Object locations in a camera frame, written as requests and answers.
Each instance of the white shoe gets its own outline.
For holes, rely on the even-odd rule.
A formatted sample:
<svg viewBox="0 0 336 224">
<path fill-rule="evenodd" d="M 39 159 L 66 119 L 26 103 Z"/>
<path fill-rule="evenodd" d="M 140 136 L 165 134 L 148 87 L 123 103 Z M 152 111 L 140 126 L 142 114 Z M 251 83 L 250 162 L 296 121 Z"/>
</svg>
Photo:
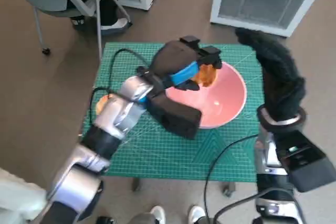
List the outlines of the white shoe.
<svg viewBox="0 0 336 224">
<path fill-rule="evenodd" d="M 153 207 L 150 213 L 155 216 L 160 224 L 166 224 L 166 214 L 161 206 Z"/>
<path fill-rule="evenodd" d="M 100 26 L 101 30 L 111 30 L 111 29 L 122 29 L 127 26 L 128 20 L 126 18 L 119 18 L 117 22 L 115 22 L 111 26 Z"/>
<path fill-rule="evenodd" d="M 204 209 L 199 206 L 193 206 L 188 215 L 188 224 L 194 224 L 201 217 L 205 217 Z"/>
</svg>

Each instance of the pink bowl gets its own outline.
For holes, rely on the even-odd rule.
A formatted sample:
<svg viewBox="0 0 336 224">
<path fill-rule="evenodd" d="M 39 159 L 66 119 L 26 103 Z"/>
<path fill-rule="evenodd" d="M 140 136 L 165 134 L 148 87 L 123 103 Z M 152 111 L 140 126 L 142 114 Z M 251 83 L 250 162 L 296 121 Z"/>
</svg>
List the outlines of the pink bowl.
<svg viewBox="0 0 336 224">
<path fill-rule="evenodd" d="M 198 91 L 182 91 L 169 88 L 167 96 L 202 112 L 200 128 L 212 129 L 233 120 L 243 109 L 247 90 L 240 73 L 231 65 L 223 62 L 210 87 L 200 87 Z"/>
</svg>

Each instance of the chair leg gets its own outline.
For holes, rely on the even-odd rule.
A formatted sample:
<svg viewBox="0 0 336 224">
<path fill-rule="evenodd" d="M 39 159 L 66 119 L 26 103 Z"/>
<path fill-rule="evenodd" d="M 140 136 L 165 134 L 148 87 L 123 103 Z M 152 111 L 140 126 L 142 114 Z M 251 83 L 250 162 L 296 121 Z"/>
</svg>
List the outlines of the chair leg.
<svg viewBox="0 0 336 224">
<path fill-rule="evenodd" d="M 126 12 L 126 10 L 124 9 L 124 7 L 119 3 L 118 0 L 113 0 L 115 2 L 115 4 L 119 7 L 120 11 L 125 15 L 125 17 L 127 18 L 128 22 L 131 23 L 131 17 L 130 15 Z"/>
<path fill-rule="evenodd" d="M 36 24 L 36 30 L 37 30 L 37 34 L 38 34 L 38 39 L 40 41 L 40 45 L 42 48 L 42 53 L 44 55 L 49 55 L 50 54 L 50 48 L 48 48 L 46 46 L 46 44 L 43 41 L 43 36 L 42 36 L 42 32 L 41 32 L 41 26 L 40 26 L 40 20 L 38 18 L 38 10 L 37 8 L 34 6 L 33 7 L 34 10 L 34 18 L 35 18 L 35 24 Z"/>
<path fill-rule="evenodd" d="M 99 60 L 101 61 L 102 42 L 101 42 L 101 25 L 100 25 L 100 0 L 96 0 L 96 14 L 97 14 L 97 37 L 98 37 Z"/>
</svg>

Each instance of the orange object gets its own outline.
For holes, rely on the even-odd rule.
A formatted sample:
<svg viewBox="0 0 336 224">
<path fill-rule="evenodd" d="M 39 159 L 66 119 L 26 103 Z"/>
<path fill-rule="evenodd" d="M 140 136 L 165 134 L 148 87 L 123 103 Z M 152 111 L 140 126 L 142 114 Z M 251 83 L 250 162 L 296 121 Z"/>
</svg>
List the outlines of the orange object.
<svg viewBox="0 0 336 224">
<path fill-rule="evenodd" d="M 197 84 L 209 87 L 216 79 L 216 69 L 212 65 L 201 65 L 199 72 L 192 78 Z"/>
<path fill-rule="evenodd" d="M 104 108 L 105 103 L 108 100 L 108 95 L 102 96 L 99 101 L 96 104 L 96 115 L 99 115 L 102 109 Z"/>
</svg>

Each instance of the white cloth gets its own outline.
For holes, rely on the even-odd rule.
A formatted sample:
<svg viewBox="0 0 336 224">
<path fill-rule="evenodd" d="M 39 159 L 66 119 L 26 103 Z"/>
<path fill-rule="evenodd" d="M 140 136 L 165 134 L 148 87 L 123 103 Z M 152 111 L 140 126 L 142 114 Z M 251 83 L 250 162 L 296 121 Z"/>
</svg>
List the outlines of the white cloth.
<svg viewBox="0 0 336 224">
<path fill-rule="evenodd" d="M 0 223 L 24 224 L 46 205 L 45 190 L 0 168 Z"/>
</svg>

